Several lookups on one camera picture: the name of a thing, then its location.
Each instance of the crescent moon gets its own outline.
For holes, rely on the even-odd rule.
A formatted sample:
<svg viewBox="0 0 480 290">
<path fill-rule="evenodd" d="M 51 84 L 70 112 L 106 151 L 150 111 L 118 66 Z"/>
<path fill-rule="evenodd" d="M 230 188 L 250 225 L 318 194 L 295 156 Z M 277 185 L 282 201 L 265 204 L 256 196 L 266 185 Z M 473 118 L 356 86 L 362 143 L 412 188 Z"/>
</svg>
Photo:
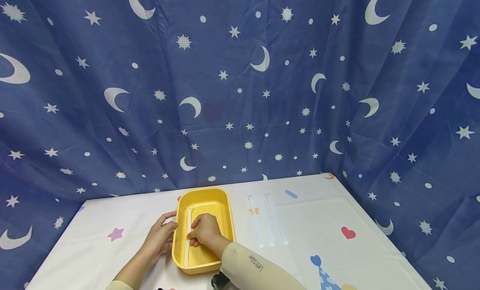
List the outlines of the crescent moon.
<svg viewBox="0 0 480 290">
<path fill-rule="evenodd" d="M 155 8 L 149 10 L 144 9 L 138 0 L 128 0 L 128 2 L 130 3 L 132 11 L 143 20 L 148 20 L 155 13 Z"/>
<path fill-rule="evenodd" d="M 3 53 L 0 53 L 0 55 L 8 60 L 13 66 L 13 74 L 9 77 L 1 77 L 0 81 L 13 84 L 22 84 L 30 81 L 30 72 L 28 72 L 28 69 L 23 65 L 23 63 L 20 63 L 12 56 L 4 55 Z"/>
<path fill-rule="evenodd" d="M 2 236 L 0 237 L 0 248 L 8 250 L 8 249 L 14 249 L 24 245 L 25 243 L 28 242 L 28 240 L 30 240 L 32 236 L 32 228 L 33 227 L 31 226 L 26 236 L 20 237 L 18 239 L 10 239 L 10 237 L 8 236 L 8 229 L 5 230 Z"/>
<path fill-rule="evenodd" d="M 480 88 L 474 88 L 467 83 L 468 94 L 472 95 L 473 98 L 480 99 Z"/>
<path fill-rule="evenodd" d="M 263 62 L 260 63 L 260 65 L 253 65 L 253 63 L 250 63 L 250 66 L 252 66 L 252 68 L 254 68 L 256 71 L 265 72 L 270 65 L 270 54 L 265 47 L 262 46 L 262 48 L 263 53 L 265 53 L 265 58 L 263 59 Z"/>
<path fill-rule="evenodd" d="M 107 100 L 108 104 L 110 104 L 113 109 L 122 112 L 123 110 L 120 109 L 120 107 L 115 104 L 115 97 L 117 97 L 118 94 L 129 94 L 127 91 L 125 91 L 123 88 L 107 88 L 104 92 L 103 95 L 105 96 L 105 99 Z"/>
<path fill-rule="evenodd" d="M 380 103 L 376 98 L 367 98 L 367 99 L 360 100 L 359 102 L 366 103 L 370 106 L 370 111 L 368 112 L 368 114 L 364 116 L 364 118 L 373 116 L 373 114 L 375 114 L 378 111 L 378 107 L 380 106 Z"/>
<path fill-rule="evenodd" d="M 340 151 L 338 151 L 338 149 L 335 147 L 335 145 L 337 144 L 338 141 L 332 141 L 330 143 L 330 150 L 335 153 L 335 154 L 343 154 L 341 153 Z"/>
<path fill-rule="evenodd" d="M 388 225 L 388 227 L 381 226 L 376 219 L 375 219 L 375 223 L 377 224 L 377 226 L 382 230 L 382 232 L 385 235 L 390 236 L 393 233 L 393 222 L 392 222 L 392 220 L 390 220 L 390 224 Z"/>
<path fill-rule="evenodd" d="M 377 15 L 377 13 L 375 12 L 375 6 L 377 4 L 377 1 L 378 0 L 370 0 L 370 2 L 367 5 L 367 9 L 365 10 L 365 21 L 369 25 L 380 24 L 390 16 L 390 15 L 387 15 L 386 17 L 379 17 Z"/>
<path fill-rule="evenodd" d="M 190 170 L 193 170 L 193 169 L 196 168 L 196 166 L 188 166 L 185 163 L 185 156 L 183 158 L 181 158 L 181 160 L 180 160 L 180 167 L 185 171 L 190 171 Z"/>
<path fill-rule="evenodd" d="M 200 101 L 195 97 L 187 97 L 180 102 L 179 106 L 186 103 L 191 104 L 195 108 L 195 116 L 193 118 L 198 117 L 202 111 L 202 105 L 200 104 Z"/>
<path fill-rule="evenodd" d="M 312 78 L 312 91 L 313 93 L 317 93 L 317 91 L 315 90 L 315 85 L 317 85 L 317 81 L 319 81 L 320 79 L 325 79 L 327 80 L 327 78 L 325 77 L 325 75 L 323 75 L 322 73 L 317 73 L 315 75 L 313 75 L 313 78 Z"/>
</svg>

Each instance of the beige sleeve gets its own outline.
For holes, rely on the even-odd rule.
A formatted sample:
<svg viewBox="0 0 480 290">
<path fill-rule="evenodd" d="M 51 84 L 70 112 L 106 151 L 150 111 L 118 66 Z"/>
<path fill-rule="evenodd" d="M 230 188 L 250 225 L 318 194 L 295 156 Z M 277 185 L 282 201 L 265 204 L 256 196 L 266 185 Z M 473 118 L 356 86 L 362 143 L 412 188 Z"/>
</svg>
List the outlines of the beige sleeve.
<svg viewBox="0 0 480 290">
<path fill-rule="evenodd" d="M 106 290 L 133 290 L 133 288 L 121 280 L 114 280 L 107 286 Z"/>
<path fill-rule="evenodd" d="M 225 248 L 220 271 L 241 290 L 306 290 L 291 274 L 236 242 Z"/>
</svg>

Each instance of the blue curtain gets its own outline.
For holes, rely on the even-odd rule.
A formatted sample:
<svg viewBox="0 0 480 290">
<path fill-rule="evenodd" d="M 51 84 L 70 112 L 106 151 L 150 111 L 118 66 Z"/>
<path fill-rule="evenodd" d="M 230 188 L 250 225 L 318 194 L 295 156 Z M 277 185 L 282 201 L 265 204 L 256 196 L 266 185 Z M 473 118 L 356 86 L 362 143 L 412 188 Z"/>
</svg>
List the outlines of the blue curtain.
<svg viewBox="0 0 480 290">
<path fill-rule="evenodd" d="M 480 0 L 0 0 L 0 280 L 86 199 L 332 172 L 431 287 L 480 255 Z"/>
</svg>

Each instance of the white plastic strip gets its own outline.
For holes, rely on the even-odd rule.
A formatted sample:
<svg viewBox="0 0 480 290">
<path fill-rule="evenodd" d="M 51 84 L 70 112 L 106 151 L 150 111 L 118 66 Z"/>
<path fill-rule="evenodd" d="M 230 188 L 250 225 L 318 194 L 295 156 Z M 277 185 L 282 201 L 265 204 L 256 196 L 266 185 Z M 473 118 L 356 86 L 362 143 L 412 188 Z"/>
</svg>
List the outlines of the white plastic strip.
<svg viewBox="0 0 480 290">
<path fill-rule="evenodd" d="M 253 224 L 255 225 L 255 233 L 257 234 L 258 246 L 260 248 L 263 248 L 262 231 L 260 230 L 260 223 L 258 221 L 258 217 L 255 211 L 255 203 L 253 202 L 252 195 L 248 196 L 248 201 L 250 202 L 250 210 L 252 210 Z"/>
<path fill-rule="evenodd" d="M 273 218 L 275 219 L 275 223 L 277 223 L 277 227 L 278 227 L 278 230 L 280 231 L 280 235 L 282 236 L 283 243 L 287 245 L 288 244 L 287 237 L 283 232 L 282 225 L 280 224 L 280 218 L 277 215 L 277 211 L 275 211 L 275 208 L 272 202 L 272 197 L 269 194 L 266 194 L 265 197 L 268 200 L 268 205 L 270 206 L 270 210 L 272 211 Z"/>
<path fill-rule="evenodd" d="M 267 220 L 267 217 L 265 216 L 265 210 L 263 209 L 265 206 L 263 205 L 263 200 L 261 195 L 257 195 L 257 202 L 258 202 L 258 209 L 260 211 L 260 216 L 263 218 L 263 223 L 265 224 L 265 229 L 267 231 L 268 242 L 270 243 L 271 246 L 273 246 L 272 227 L 270 225 L 270 222 Z"/>
</svg>

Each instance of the hand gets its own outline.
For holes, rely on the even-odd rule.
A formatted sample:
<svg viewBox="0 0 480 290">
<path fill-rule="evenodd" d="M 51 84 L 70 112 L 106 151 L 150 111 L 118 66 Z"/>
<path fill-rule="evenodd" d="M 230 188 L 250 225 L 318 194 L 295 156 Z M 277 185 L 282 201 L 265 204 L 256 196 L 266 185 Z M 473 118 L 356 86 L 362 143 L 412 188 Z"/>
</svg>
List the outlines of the hand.
<svg viewBox="0 0 480 290">
<path fill-rule="evenodd" d="M 148 232 L 148 235 L 143 242 L 139 253 L 146 255 L 151 259 L 152 264 L 155 264 L 160 258 L 161 254 L 172 248 L 173 230 L 177 228 L 178 223 L 170 221 L 165 223 L 165 220 L 171 217 L 175 217 L 177 212 L 170 212 L 163 214 L 158 218 L 157 222 L 153 224 L 152 228 Z"/>
</svg>

